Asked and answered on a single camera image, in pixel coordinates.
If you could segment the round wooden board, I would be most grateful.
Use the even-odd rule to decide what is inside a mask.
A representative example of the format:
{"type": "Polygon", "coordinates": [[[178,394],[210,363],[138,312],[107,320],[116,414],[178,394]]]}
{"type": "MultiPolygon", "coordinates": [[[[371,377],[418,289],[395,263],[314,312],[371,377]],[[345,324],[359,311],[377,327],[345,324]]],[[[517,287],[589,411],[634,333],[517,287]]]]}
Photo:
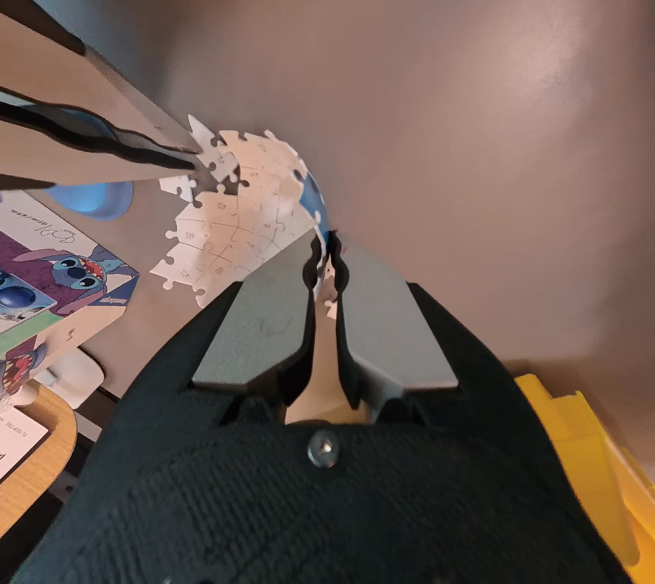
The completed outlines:
{"type": "Polygon", "coordinates": [[[69,404],[39,383],[29,385],[37,392],[37,397],[22,410],[50,433],[1,483],[1,536],[55,482],[77,442],[77,420],[69,404]]]}

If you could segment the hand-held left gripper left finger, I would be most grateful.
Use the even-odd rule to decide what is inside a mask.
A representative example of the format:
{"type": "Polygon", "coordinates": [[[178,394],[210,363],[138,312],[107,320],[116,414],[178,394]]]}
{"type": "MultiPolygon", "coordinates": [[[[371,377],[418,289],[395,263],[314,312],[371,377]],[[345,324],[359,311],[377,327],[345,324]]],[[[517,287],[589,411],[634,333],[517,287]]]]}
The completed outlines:
{"type": "Polygon", "coordinates": [[[252,272],[199,363],[196,387],[289,407],[312,375],[322,239],[304,234],[252,272]]]}

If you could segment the white rounded device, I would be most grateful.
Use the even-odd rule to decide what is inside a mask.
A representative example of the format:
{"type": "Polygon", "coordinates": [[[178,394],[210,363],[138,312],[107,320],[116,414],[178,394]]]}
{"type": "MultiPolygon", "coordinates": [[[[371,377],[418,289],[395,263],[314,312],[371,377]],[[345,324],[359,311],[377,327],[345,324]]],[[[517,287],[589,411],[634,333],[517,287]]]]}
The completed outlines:
{"type": "Polygon", "coordinates": [[[35,376],[35,381],[77,410],[104,382],[101,365],[80,348],[62,355],[35,376]]]}

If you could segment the white printed paper sheet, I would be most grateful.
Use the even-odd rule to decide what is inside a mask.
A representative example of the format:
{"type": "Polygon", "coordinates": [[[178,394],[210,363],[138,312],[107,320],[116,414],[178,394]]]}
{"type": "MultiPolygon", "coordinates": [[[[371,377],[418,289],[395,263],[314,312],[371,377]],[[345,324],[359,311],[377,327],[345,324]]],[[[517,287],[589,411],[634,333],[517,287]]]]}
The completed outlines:
{"type": "Polygon", "coordinates": [[[4,482],[49,435],[50,430],[20,409],[7,407],[2,410],[1,482],[4,482]]]}

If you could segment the blue round puzzle stand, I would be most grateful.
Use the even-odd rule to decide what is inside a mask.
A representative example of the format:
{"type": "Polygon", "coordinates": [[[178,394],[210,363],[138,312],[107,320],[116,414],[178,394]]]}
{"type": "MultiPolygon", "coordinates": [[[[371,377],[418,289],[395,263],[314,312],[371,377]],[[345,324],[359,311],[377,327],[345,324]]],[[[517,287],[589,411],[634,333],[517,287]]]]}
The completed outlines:
{"type": "MultiPolygon", "coordinates": [[[[114,133],[103,120],[85,111],[54,108],[43,112],[60,126],[89,137],[115,138],[114,133]]],[[[56,185],[46,190],[62,207],[101,221],[110,221],[124,215],[134,196],[131,181],[93,183],[86,185],[56,185]]]]}

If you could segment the partly built white puzzle ball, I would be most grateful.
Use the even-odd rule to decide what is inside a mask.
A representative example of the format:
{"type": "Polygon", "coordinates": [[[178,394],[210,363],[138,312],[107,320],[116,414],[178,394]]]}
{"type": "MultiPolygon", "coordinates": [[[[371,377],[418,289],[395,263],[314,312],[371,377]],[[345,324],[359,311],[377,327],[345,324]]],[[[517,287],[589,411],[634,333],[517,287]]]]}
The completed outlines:
{"type": "Polygon", "coordinates": [[[310,230],[322,239],[319,272],[327,261],[327,210],[299,153],[269,130],[216,139],[236,157],[238,183],[214,179],[214,190],[195,194],[166,232],[177,243],[149,271],[165,290],[190,286],[201,309],[310,230]]]}

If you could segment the yellow plastic bin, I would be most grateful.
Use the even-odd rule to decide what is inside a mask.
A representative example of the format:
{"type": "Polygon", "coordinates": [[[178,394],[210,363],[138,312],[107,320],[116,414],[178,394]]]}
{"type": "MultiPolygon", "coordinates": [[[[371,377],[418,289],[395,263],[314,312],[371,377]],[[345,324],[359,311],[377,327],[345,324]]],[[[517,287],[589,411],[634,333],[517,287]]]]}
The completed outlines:
{"type": "Polygon", "coordinates": [[[578,501],[634,583],[654,582],[654,483],[614,442],[581,392],[553,397],[536,375],[515,383],[536,412],[578,501]]]}

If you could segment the white puzzle piece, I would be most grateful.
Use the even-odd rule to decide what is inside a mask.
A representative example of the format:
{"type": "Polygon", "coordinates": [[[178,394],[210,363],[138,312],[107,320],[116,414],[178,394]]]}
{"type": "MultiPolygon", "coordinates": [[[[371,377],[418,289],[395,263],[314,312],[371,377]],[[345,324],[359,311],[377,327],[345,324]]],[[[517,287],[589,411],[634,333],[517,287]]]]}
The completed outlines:
{"type": "Polygon", "coordinates": [[[186,203],[194,202],[194,190],[197,187],[197,181],[187,175],[171,176],[159,179],[160,190],[176,195],[186,203]]]}
{"type": "Polygon", "coordinates": [[[199,146],[200,153],[197,158],[209,170],[209,173],[218,183],[227,179],[230,183],[238,183],[238,161],[227,146],[217,141],[216,135],[211,132],[196,117],[188,114],[190,135],[199,146]]]}

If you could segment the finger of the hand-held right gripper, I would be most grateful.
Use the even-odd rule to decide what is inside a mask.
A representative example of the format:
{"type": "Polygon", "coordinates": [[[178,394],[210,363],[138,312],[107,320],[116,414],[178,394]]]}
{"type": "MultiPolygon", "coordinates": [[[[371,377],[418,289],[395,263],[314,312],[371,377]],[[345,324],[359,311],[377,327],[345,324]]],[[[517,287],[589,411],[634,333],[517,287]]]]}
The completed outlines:
{"type": "Polygon", "coordinates": [[[119,130],[146,137],[150,153],[181,159],[190,166],[165,168],[127,161],[108,153],[90,153],[65,145],[44,132],[1,120],[1,173],[53,183],[102,183],[159,179],[186,174],[196,163],[196,142],[167,116],[151,118],[141,113],[104,114],[119,130]]]}
{"type": "Polygon", "coordinates": [[[94,114],[117,130],[147,137],[165,154],[201,153],[188,130],[96,51],[79,55],[6,15],[1,16],[1,89],[36,104],[94,114]]]}

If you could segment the cartoon printed puzzle box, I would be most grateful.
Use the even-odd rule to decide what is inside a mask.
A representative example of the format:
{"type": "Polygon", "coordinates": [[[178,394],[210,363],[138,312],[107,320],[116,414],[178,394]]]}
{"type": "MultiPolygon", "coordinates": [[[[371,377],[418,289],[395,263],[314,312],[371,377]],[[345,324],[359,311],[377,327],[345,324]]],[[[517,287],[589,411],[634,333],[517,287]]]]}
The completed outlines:
{"type": "Polygon", "coordinates": [[[1,404],[119,319],[138,278],[27,192],[2,192],[1,404]]]}

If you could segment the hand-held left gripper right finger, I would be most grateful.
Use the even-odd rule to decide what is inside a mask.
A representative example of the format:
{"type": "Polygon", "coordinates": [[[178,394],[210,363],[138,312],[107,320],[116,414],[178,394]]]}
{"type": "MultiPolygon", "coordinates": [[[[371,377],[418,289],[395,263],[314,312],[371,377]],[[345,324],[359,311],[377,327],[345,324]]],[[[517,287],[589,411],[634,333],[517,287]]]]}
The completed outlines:
{"type": "Polygon", "coordinates": [[[381,411],[408,393],[455,390],[458,378],[407,281],[351,237],[331,232],[337,361],[347,402],[381,411]]]}

